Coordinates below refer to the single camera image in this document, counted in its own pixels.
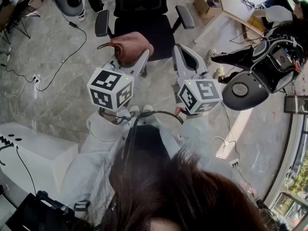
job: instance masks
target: chair armrest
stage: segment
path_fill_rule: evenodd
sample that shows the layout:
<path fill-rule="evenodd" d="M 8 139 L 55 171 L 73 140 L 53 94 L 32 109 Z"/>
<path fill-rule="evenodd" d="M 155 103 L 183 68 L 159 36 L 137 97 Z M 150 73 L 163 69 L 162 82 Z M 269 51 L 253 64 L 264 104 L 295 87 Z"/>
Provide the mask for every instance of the chair armrest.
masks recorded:
<path fill-rule="evenodd" d="M 100 12 L 95 22 L 95 34 L 97 37 L 105 37 L 108 34 L 109 10 Z"/>
<path fill-rule="evenodd" d="M 192 15 L 189 13 L 189 11 L 184 6 L 180 5 L 175 6 L 175 8 L 179 14 L 179 19 L 181 20 L 183 27 L 185 29 L 193 29 L 194 23 Z"/>

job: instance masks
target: electrical outlet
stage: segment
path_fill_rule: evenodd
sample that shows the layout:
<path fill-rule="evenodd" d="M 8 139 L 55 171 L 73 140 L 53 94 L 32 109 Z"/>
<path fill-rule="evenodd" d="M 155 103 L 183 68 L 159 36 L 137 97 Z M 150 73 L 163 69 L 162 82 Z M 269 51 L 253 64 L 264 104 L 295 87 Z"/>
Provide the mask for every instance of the electrical outlet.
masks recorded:
<path fill-rule="evenodd" d="M 236 158 L 236 159 L 234 159 L 233 161 L 231 161 L 231 162 L 229 162 L 229 163 L 230 163 L 231 166 L 232 166 L 233 164 L 236 164 L 236 163 L 237 163 L 237 165 L 239 165 L 239 159 Z"/>
<path fill-rule="evenodd" d="M 38 86 L 41 83 L 40 78 L 36 74 L 33 77 L 35 77 L 34 83 Z"/>

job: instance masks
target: tiled floor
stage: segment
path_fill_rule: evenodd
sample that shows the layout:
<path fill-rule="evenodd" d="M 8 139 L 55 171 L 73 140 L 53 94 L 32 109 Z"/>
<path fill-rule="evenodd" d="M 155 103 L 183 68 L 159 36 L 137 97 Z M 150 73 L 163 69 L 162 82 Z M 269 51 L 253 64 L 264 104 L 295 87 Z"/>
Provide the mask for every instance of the tiled floor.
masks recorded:
<path fill-rule="evenodd" d="M 112 12 L 115 0 L 108 2 L 110 13 L 110 27 L 113 28 L 115 17 Z M 213 29 L 200 44 L 194 44 L 201 28 L 209 20 L 201 20 L 196 14 L 193 0 L 167 0 L 169 11 L 167 16 L 173 24 L 177 19 L 176 5 L 184 5 L 192 13 L 195 29 L 184 30 L 182 26 L 175 33 L 177 43 L 191 47 L 200 56 L 216 47 L 218 52 L 231 52 L 241 46 L 229 42 L 241 33 L 238 22 L 226 18 Z M 31 39 L 12 33 L 12 59 L 10 69 L 31 78 L 33 74 L 40 75 L 41 89 L 46 87 L 61 62 L 73 53 L 85 40 L 85 36 L 77 29 L 70 27 L 51 0 L 44 0 L 38 9 L 40 18 L 25 18 L 27 30 Z M 52 84 L 43 92 L 35 90 L 33 84 L 26 84 L 20 97 L 14 98 L 7 110 L 8 98 L 1 96 L 3 116 L 1 122 L 16 121 L 34 130 L 56 137 L 76 141 L 81 145 L 88 135 L 86 120 L 97 108 L 90 102 L 86 83 L 96 67 L 101 67 L 113 54 L 111 48 L 97 50 L 109 38 L 97 38 L 94 33 L 97 14 L 87 4 L 86 21 L 78 26 L 87 33 L 87 42 L 82 49 L 72 56 L 62 67 Z M 208 69 L 213 73 L 218 65 L 213 64 Z M 225 65 L 228 71 L 231 66 Z M 148 63 L 148 76 L 143 80 L 140 91 L 136 91 L 131 104 L 151 104 L 157 110 L 174 112 L 175 100 L 171 85 L 175 83 L 176 73 L 173 70 L 172 59 Z M 25 81 L 12 72 L 0 72 L 0 90 L 19 94 Z M 257 196 L 264 196 L 273 175 L 276 172 L 288 130 L 289 115 L 283 113 L 283 94 L 271 95 L 258 107 L 244 112 L 227 109 L 231 121 L 232 133 L 237 140 L 237 150 L 240 153 L 239 170 L 257 192 Z M 177 121 L 163 117 L 170 126 L 178 127 Z M 213 137 L 227 138 L 229 129 L 223 106 L 220 105 L 209 116 L 213 128 Z M 213 141 L 213 150 L 221 147 L 222 141 Z M 222 156 L 228 160 L 238 157 L 234 151 L 234 143 L 226 147 Z M 239 182 L 244 186 L 244 180 L 235 170 Z"/>

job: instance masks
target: white wooden desk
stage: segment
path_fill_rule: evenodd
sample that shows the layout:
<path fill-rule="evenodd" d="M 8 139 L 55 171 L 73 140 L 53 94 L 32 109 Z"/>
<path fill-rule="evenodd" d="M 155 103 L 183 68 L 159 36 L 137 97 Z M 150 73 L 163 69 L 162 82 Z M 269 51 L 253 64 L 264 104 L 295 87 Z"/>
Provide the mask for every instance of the white wooden desk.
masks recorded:
<path fill-rule="evenodd" d="M 250 27 L 253 16 L 252 13 L 255 9 L 250 8 L 247 4 L 243 3 L 242 0 L 219 0 L 221 5 L 221 12 L 218 13 L 211 21 L 203 28 L 202 33 L 194 40 L 195 43 L 200 43 L 201 39 L 214 27 L 219 25 L 220 20 L 228 16 L 238 22 Z M 253 2 L 255 5 L 260 4 L 264 0 L 248 0 Z M 263 30 L 263 23 L 260 18 L 255 18 L 253 24 L 250 27 L 251 30 L 256 32 L 258 35 Z"/>

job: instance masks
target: shoe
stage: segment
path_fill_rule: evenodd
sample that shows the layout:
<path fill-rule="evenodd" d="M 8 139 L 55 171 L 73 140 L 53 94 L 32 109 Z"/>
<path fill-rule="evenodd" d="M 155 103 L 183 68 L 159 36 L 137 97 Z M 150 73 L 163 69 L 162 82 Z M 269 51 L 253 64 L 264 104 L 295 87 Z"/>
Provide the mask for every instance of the shoe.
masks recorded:
<path fill-rule="evenodd" d="M 213 74 L 213 78 L 214 79 L 219 79 L 220 77 L 224 77 L 225 76 L 225 72 L 223 71 L 223 66 L 219 66 L 215 73 Z"/>
<path fill-rule="evenodd" d="M 140 112 L 140 108 L 137 105 L 131 106 L 129 112 Z"/>
<path fill-rule="evenodd" d="M 153 107 L 149 104 L 146 104 L 144 107 L 143 107 L 143 112 L 148 112 L 148 111 L 153 111 Z"/>
<path fill-rule="evenodd" d="M 100 13 L 100 12 L 102 12 L 102 11 L 106 10 L 107 8 L 108 8 L 108 3 L 103 2 L 103 8 L 102 8 L 102 10 L 97 11 L 97 13 Z"/>
<path fill-rule="evenodd" d="M 217 50 L 215 48 L 212 48 L 210 49 L 207 54 L 206 54 L 206 57 L 205 57 L 205 63 L 206 63 L 206 66 L 210 66 L 213 61 L 212 61 L 212 56 L 216 55 L 217 54 Z"/>
<path fill-rule="evenodd" d="M 78 16 L 80 22 L 83 22 L 86 19 L 86 9 L 84 9 L 81 14 Z"/>

